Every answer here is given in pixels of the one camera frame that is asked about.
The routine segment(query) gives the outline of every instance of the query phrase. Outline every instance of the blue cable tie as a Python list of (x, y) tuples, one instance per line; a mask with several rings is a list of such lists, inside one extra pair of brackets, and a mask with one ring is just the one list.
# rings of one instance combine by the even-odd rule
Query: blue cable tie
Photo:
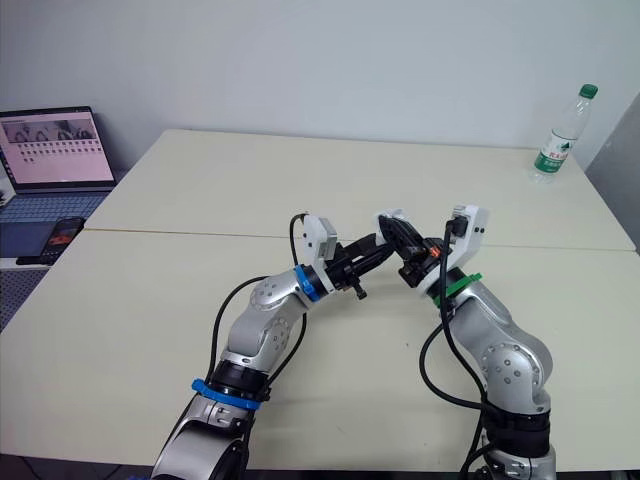
[(316, 292), (316, 289), (307, 279), (307, 276), (304, 274), (304, 270), (302, 270), (302, 267), (300, 265), (296, 265), (293, 270), (296, 272), (296, 277), (298, 277), (298, 283), (300, 283), (302, 291), (307, 294), (312, 302), (317, 302), (318, 300), (320, 300), (318, 292)]
[(210, 389), (204, 383), (201, 378), (196, 378), (191, 384), (191, 388), (198, 392), (203, 397), (215, 400), (216, 402), (226, 403), (238, 408), (244, 408), (245, 410), (259, 410), (262, 402), (256, 402), (255, 400), (247, 400), (246, 398), (234, 397), (233, 395), (226, 395), (224, 393), (216, 392)]

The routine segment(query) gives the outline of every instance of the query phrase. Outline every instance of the plastic water bottle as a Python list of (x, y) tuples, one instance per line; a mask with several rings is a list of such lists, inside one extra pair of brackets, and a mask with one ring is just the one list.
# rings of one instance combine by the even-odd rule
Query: plastic water bottle
[(589, 83), (582, 86), (578, 98), (570, 103), (562, 112), (557, 127), (554, 127), (549, 138), (533, 164), (534, 180), (548, 183), (564, 163), (569, 152), (576, 143), (584, 127), (587, 126), (591, 113), (591, 100), (598, 93), (598, 87)]

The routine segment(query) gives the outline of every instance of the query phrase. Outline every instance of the laptop keyboard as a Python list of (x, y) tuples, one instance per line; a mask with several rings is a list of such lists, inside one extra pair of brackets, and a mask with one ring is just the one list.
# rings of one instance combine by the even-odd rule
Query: laptop keyboard
[(106, 195), (13, 198), (0, 210), (0, 223), (55, 222), (60, 218), (89, 218)]

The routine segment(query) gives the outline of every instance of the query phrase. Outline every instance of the white tabletop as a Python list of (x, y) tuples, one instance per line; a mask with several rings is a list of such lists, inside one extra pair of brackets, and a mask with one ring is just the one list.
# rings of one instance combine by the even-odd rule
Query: white tabletop
[(492, 212), (489, 245), (634, 250), (573, 158), (551, 185), (527, 176), (536, 155), (512, 148), (168, 130), (87, 228), (286, 237), (289, 218), (328, 217), (342, 238), (405, 208), (441, 236), (454, 205)]
[[(206, 371), (221, 301), (290, 262), (284, 239), (85, 230), (0, 336), (0, 449), (152, 464)], [(311, 312), (303, 346), (258, 413), (252, 468), (460, 466), (475, 414), (422, 384), (418, 351), (437, 314), (398, 263), (364, 278), (365, 300), (341, 293)], [(637, 468), (636, 254), (485, 247), (465, 270), (482, 272), (553, 354), (558, 469)], [(221, 339), (247, 295), (230, 306)], [(430, 368), (444, 389), (473, 398), (444, 343)]]

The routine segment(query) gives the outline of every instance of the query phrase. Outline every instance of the bottle label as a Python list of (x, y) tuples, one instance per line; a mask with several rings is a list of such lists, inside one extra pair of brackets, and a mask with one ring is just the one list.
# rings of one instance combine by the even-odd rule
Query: bottle label
[(559, 137), (551, 132), (547, 143), (542, 147), (538, 158), (536, 158), (536, 168), (546, 173), (557, 172), (569, 155), (574, 143), (576, 143), (575, 139)]

